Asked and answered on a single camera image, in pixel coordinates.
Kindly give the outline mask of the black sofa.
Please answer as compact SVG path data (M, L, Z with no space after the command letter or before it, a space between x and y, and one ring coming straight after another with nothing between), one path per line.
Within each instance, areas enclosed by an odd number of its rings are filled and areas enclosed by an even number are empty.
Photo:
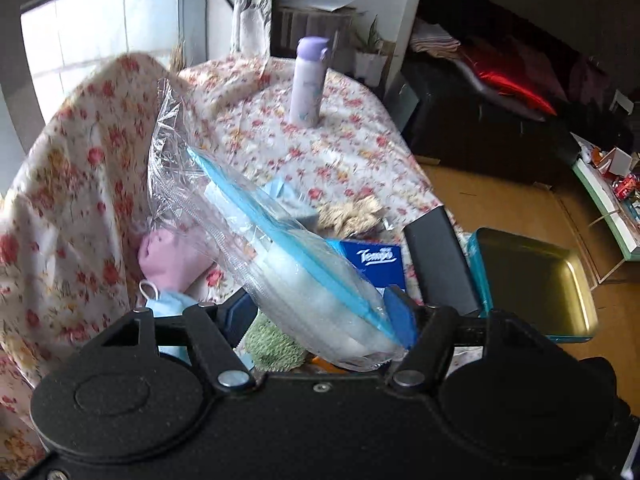
M594 59L489 0L420 0L416 19L439 24L460 46L517 44L548 58L564 91L556 116L532 112L483 84L462 61L408 50L401 73L418 98L401 133L416 156L524 183L554 185L580 148L573 133L603 151L632 154L639 143L628 119L608 106L611 76Z

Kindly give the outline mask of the red cushion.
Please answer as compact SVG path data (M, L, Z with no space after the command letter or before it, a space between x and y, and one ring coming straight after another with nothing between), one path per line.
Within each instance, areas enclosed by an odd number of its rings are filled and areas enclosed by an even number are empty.
M460 58L492 90L525 105L532 112L556 116L553 100L565 94L551 64L543 54L517 44L501 52L486 42L458 47Z

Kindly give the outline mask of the blue Tempo tissue pack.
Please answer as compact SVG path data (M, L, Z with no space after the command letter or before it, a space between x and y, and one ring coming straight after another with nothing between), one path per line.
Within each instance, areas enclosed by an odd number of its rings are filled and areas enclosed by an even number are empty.
M394 244L328 240L329 245L345 257L381 294L387 287L407 291L401 249Z

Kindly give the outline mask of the purple thermos bottle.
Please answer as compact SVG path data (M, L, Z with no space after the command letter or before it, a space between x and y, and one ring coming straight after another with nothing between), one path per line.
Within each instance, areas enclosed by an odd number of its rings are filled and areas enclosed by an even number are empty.
M299 39L296 49L290 117L300 128L314 128L320 118L326 69L330 56L330 40L307 36Z

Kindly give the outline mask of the green fluffy sponge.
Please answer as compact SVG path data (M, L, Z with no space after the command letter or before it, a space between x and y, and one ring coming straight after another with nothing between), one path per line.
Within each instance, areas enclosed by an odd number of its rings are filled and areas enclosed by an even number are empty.
M259 311L244 337L244 347L261 372L289 372L302 366L307 350Z

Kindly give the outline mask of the floral tablecloth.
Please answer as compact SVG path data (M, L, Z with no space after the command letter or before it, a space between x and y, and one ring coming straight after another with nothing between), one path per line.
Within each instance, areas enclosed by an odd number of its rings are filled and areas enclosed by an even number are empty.
M1 207L3 477L43 456L32 389L136 300L163 82L186 96L198 146L257 184L283 179L314 206L373 196L390 226L382 239L395 243L439 205L385 107L357 81L329 72L321 125L291 125L293 70L290 60L226 58L173 75L149 55L123 55L43 128Z

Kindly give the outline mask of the black triangular stand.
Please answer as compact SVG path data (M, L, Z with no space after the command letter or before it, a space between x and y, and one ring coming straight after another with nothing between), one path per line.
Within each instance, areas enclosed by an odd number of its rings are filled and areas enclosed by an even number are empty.
M479 315L480 296L446 209L432 209L409 223L404 234L424 304Z

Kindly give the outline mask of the folded striped cloth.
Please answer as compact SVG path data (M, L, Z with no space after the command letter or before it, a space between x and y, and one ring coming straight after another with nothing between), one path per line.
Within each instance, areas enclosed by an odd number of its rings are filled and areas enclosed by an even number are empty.
M454 58L460 41L439 24L428 24L417 18L413 24L409 46L416 53L426 52L434 58Z

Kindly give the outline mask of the light blue face mask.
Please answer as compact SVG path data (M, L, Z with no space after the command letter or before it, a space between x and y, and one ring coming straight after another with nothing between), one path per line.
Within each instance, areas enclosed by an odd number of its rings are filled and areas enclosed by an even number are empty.
M198 303L195 299L182 292L161 290L148 280L140 281L138 289L145 300L145 307L151 309L156 318L182 315L186 308ZM186 346L159 346L158 351L190 364Z

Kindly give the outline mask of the cluttered green coffee table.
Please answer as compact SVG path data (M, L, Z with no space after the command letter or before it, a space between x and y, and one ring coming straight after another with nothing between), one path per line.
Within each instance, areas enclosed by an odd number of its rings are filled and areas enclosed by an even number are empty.
M575 133L573 136L580 148L576 162L572 166L574 174L600 212L600 217L589 226L595 226L603 221L611 231L622 254L620 262L605 274L600 275L597 269L593 269L596 285L602 285L612 278L624 263L639 261L639 225L634 220L631 209L615 195L610 175L602 174L599 166L593 163L592 150L598 148Z

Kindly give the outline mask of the beige crochet doily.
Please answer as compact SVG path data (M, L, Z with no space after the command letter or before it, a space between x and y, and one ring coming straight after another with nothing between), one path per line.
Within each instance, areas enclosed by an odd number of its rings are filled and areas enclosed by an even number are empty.
M352 202L324 205L319 208L317 229L340 240L367 234L384 217L385 208L373 196L364 196Z

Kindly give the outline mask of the wooden side shelf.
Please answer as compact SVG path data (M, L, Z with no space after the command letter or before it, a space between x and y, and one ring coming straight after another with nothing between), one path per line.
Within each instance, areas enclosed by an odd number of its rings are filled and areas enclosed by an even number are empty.
M352 54L354 0L273 0L271 53L294 58L299 40L307 36L329 38L333 65Z

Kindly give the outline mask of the clear bag of cotton pads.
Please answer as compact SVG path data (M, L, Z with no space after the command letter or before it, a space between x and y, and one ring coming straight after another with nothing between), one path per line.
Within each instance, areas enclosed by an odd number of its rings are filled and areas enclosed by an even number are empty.
M406 350L382 295L322 237L191 140L186 101L160 82L148 157L152 219L241 285L259 311L307 351L368 372Z

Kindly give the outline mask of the potted plant white pot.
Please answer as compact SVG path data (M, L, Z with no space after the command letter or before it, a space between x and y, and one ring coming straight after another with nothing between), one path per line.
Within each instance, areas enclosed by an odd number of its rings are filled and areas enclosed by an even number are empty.
M357 27L352 28L352 45L355 49L354 77L370 89L380 88L385 67L394 56L395 44L384 39L378 31L377 15L365 35Z

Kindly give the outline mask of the teal metal tin box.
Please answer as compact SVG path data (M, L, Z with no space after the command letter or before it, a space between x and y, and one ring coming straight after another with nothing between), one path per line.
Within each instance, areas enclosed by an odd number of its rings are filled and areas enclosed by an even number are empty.
M489 228L473 232L466 249L482 318L492 310L513 313L559 344L597 333L597 309L577 252Z

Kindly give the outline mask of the patterned curtain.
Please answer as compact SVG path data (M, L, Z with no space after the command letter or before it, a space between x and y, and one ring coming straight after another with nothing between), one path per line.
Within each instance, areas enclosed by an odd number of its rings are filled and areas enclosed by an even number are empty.
M231 51L251 58L270 55L272 0L234 0Z

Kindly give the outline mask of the pink cloth pouch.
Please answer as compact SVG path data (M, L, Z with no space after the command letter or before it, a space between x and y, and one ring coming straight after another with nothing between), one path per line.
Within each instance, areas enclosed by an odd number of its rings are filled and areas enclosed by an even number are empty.
M184 236L157 229L146 233L138 250L144 278L159 290L185 292L213 260L190 245Z

